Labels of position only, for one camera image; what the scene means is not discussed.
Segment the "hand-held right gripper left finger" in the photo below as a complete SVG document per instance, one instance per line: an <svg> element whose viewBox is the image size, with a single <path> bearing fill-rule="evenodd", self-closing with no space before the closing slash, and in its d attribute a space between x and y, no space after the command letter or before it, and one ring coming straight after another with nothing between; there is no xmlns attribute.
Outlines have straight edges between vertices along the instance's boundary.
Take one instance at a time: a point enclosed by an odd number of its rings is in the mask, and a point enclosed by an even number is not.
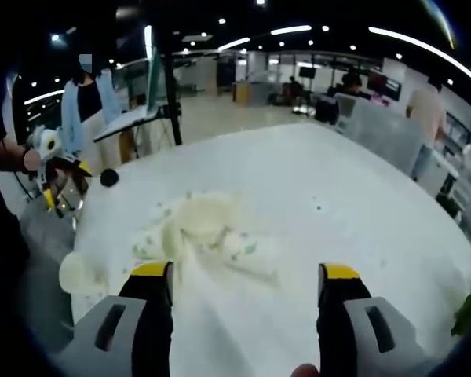
<svg viewBox="0 0 471 377"><path fill-rule="evenodd" d="M173 263L133 270L117 296L100 300L57 354L64 376L168 376Z"/></svg>

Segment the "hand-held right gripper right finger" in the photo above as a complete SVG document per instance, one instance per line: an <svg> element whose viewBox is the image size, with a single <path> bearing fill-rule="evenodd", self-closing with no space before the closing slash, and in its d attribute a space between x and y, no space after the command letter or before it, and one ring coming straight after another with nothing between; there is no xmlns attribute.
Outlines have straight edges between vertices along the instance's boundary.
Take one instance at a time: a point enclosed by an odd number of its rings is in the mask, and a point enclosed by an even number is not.
<svg viewBox="0 0 471 377"><path fill-rule="evenodd" d="M374 297L354 269L321 263L318 318L321 376L424 376L428 357L414 325Z"/></svg>

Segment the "person's right hand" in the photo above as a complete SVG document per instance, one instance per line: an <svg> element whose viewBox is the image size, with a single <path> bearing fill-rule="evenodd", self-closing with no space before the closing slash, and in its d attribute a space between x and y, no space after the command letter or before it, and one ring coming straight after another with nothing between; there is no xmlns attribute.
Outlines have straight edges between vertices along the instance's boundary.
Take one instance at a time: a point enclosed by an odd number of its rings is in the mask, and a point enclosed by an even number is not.
<svg viewBox="0 0 471 377"><path fill-rule="evenodd" d="M291 372L290 377L319 377L319 371L313 364L300 364Z"/></svg>

